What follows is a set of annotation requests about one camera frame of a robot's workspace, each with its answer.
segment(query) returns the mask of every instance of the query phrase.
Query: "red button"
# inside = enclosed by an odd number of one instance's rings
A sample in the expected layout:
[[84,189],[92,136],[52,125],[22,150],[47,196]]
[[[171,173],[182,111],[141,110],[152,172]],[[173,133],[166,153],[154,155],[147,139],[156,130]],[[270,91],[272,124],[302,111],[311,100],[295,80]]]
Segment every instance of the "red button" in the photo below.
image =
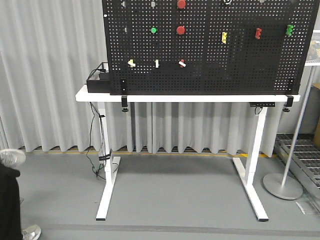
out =
[[186,1],[185,0],[179,0],[176,5],[178,6],[178,9],[184,9],[186,7]]
[[185,27],[184,26],[178,26],[176,28],[176,33],[179,34],[179,35],[183,35],[185,34],[186,30],[185,30]]

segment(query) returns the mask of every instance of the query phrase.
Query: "cardboard box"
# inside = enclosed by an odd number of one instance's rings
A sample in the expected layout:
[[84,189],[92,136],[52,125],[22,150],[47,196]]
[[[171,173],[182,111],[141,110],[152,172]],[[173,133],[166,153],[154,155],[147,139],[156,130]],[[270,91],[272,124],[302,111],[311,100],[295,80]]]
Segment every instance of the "cardboard box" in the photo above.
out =
[[[312,84],[312,86],[314,86],[315,88],[320,90],[320,82],[316,82],[316,83]],[[320,148],[320,118],[319,118],[318,124],[316,126],[316,130],[314,132],[313,143],[318,148]]]

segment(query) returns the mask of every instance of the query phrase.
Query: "metal pole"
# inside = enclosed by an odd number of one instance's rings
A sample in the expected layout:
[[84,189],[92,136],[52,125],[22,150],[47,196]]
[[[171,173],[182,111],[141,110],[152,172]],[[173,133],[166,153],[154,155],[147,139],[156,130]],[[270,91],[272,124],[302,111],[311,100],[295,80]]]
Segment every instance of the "metal pole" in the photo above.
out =
[[305,113],[305,109],[306,109],[306,105],[307,105],[307,102],[308,102],[308,97],[309,97],[309,93],[310,93],[310,90],[311,90],[311,86],[312,86],[312,82],[313,82],[313,79],[314,79],[314,76],[315,76],[316,69],[317,69],[316,66],[312,66],[312,68],[311,68],[311,72],[310,72],[309,79],[308,79],[308,84],[306,86],[305,94],[304,94],[304,97],[303,97],[301,111],[300,111],[300,114],[299,114],[298,122],[296,124],[294,135],[293,135],[293,139],[292,139],[292,142],[291,142],[291,148],[290,148],[288,160],[286,161],[284,174],[283,174],[283,179],[282,179],[282,183],[281,183],[281,188],[284,187],[284,185],[286,183],[286,180],[287,180],[287,176],[288,176],[288,172],[289,172],[289,167],[290,167],[292,155],[294,153],[296,141],[297,141],[297,138],[298,138],[298,133],[299,133],[299,130],[300,130],[302,119],[304,117],[304,113]]

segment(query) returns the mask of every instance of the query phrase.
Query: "black pegboard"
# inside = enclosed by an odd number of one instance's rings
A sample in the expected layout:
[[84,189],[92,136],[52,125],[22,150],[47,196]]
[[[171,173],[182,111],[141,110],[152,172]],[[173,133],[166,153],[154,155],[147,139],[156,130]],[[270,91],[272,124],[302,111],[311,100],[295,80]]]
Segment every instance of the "black pegboard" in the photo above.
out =
[[102,0],[111,94],[298,94],[319,0],[185,1]]

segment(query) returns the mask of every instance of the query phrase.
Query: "gray curtain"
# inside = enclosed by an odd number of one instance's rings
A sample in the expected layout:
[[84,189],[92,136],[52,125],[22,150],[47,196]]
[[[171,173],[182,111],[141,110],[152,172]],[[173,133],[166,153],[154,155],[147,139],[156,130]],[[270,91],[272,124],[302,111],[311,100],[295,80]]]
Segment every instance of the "gray curtain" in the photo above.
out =
[[[0,6],[0,149],[83,151],[92,113],[75,94],[107,60],[101,0],[0,0]],[[301,104],[285,115],[282,105],[267,114],[261,150],[268,155],[278,126],[280,133],[293,132]],[[248,103],[131,103],[128,113],[107,103],[106,112],[113,150],[147,146],[150,153],[174,146],[180,153],[188,146],[246,151],[253,115]],[[97,119],[92,144],[100,148]]]

